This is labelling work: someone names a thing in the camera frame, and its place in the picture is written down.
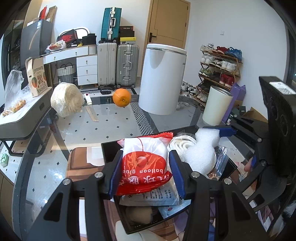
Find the person's right hand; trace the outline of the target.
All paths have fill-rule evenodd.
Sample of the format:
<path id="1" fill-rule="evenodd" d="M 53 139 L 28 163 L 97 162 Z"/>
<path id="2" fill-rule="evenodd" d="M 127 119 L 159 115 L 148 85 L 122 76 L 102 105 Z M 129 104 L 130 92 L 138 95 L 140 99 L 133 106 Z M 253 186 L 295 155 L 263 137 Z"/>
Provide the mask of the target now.
<path id="1" fill-rule="evenodd" d="M 253 158 L 250 158 L 247 164 L 244 166 L 245 172 L 250 172 L 252 170 L 252 159 Z"/>

